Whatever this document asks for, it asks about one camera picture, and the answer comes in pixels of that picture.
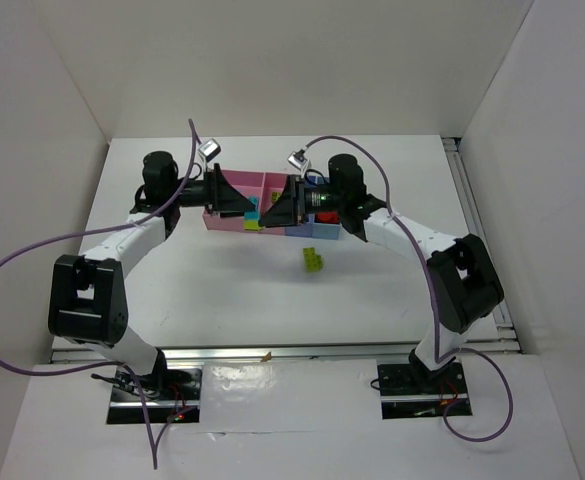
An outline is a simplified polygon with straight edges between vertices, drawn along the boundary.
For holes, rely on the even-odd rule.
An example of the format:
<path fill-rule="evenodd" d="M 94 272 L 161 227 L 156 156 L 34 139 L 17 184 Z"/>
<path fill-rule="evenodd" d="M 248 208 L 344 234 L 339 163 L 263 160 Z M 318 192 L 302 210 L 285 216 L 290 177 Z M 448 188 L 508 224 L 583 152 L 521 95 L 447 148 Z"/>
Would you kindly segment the teal square lego brick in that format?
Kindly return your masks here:
<path fill-rule="evenodd" d="M 258 211 L 246 212 L 244 214 L 243 226 L 246 231 L 258 232 L 260 213 Z"/>

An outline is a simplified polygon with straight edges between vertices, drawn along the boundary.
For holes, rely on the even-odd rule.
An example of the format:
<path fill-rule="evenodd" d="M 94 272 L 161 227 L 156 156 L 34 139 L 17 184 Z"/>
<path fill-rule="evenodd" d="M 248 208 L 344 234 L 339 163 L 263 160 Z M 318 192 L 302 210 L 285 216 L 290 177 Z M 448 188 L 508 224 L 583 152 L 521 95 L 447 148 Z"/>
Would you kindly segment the green long lego brick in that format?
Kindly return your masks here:
<path fill-rule="evenodd" d="M 324 262 L 321 255 L 316 252 L 314 247 L 302 249 L 305 270 L 308 273 L 316 273 L 323 269 Z"/>

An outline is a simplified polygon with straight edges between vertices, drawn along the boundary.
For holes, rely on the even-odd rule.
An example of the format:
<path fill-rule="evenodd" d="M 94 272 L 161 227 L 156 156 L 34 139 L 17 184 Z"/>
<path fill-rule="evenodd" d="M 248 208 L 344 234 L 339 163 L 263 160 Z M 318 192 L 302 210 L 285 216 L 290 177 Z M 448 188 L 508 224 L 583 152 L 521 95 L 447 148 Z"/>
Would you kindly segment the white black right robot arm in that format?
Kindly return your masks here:
<path fill-rule="evenodd" d="M 387 201 L 368 192 L 363 170 L 350 154 L 332 157 L 328 172 L 327 181 L 318 185 L 288 176 L 260 226 L 298 226 L 311 215 L 336 213 L 347 233 L 421 266 L 434 320 L 408 356 L 409 372 L 419 386 L 441 380 L 473 324 L 504 299 L 485 244 L 474 234 L 457 238 L 390 211 Z"/>

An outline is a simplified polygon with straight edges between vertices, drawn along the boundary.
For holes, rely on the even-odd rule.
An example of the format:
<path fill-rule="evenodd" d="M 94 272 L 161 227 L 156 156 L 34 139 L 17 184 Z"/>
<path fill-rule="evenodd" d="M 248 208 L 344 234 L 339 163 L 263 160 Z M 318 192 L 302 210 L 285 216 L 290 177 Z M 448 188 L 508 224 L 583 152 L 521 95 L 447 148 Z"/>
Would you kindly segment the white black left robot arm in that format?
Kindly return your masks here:
<path fill-rule="evenodd" d="M 62 255 L 53 267 L 48 315 L 50 333 L 85 345 L 106 360 L 131 368 L 141 387 L 158 392 L 168 383 L 163 351 L 145 342 L 129 324 L 126 276 L 175 230 L 183 208 L 241 216 L 254 204 L 226 179 L 220 166 L 190 180 L 178 173 L 173 156 L 155 151 L 143 159 L 125 227 L 81 255 Z"/>

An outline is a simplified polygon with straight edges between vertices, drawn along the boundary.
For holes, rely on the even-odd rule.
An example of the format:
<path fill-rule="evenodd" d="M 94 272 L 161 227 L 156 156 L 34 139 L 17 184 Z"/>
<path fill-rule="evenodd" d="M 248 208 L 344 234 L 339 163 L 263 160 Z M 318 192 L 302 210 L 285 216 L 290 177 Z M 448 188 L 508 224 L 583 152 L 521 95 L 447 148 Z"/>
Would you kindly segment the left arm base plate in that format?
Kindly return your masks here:
<path fill-rule="evenodd" d="M 159 390 L 146 390 L 145 398 L 151 424 L 163 424 L 173 416 L 178 424 L 200 420 L 203 371 L 199 367 L 170 370 L 166 384 Z M 138 389 L 130 375 L 118 369 L 113 376 L 91 374 L 93 380 L 111 387 L 106 423 L 133 425 L 145 422 Z"/>

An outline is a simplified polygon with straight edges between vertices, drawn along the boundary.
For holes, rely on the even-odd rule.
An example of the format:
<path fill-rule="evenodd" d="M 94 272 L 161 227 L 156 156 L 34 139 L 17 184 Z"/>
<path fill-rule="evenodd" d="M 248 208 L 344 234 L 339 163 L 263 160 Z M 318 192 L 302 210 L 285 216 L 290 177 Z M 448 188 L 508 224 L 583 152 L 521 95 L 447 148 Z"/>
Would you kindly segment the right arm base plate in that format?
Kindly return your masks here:
<path fill-rule="evenodd" d="M 446 409 L 451 417 L 473 414 L 460 362 L 425 383 L 413 378 L 409 364 L 378 364 L 370 387 L 380 395 L 384 420 L 442 417 Z"/>

